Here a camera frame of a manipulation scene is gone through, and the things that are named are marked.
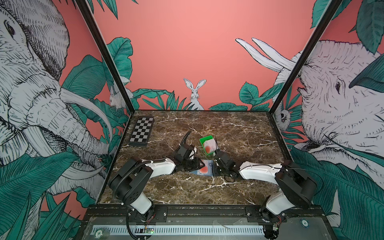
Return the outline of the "blue card holder wallet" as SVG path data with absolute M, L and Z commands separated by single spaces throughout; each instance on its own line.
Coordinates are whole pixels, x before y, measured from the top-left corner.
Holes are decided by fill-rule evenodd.
M 192 171 L 191 174 L 212 177 L 214 175 L 214 173 L 213 173 L 214 161 L 213 160 L 202 160 L 202 162 L 205 164 L 205 166 L 199 170 Z

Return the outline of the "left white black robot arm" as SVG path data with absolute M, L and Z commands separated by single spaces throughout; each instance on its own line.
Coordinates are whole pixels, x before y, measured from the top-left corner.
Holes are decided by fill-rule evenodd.
M 175 152 L 162 159 L 142 160 L 137 157 L 129 159 L 109 182 L 113 200 L 145 217 L 152 215 L 154 204 L 144 194 L 148 181 L 155 177 L 204 168 L 205 164 L 195 155 L 196 152 L 196 147 L 182 144 Z

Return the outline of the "green card tray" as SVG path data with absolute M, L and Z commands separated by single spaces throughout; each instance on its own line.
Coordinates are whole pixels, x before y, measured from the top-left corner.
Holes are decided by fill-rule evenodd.
M 213 136 L 201 138 L 200 143 L 206 155 L 213 154 L 217 149 L 217 142 Z

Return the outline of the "white red credit card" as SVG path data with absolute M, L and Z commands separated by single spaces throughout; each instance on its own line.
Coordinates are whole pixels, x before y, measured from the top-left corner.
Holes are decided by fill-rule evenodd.
M 212 176 L 213 175 L 213 161 L 203 160 L 204 167 L 198 170 L 199 175 Z

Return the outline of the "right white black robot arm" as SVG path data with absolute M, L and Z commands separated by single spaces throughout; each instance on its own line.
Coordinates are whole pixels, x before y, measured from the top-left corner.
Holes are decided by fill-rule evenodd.
M 260 212 L 269 216 L 278 216 L 293 207 L 307 209 L 317 190 L 316 181 L 296 163 L 285 160 L 282 164 L 256 164 L 236 162 L 226 152 L 216 150 L 214 159 L 217 171 L 222 176 L 234 179 L 258 180 L 279 186 L 280 190 L 261 207 Z

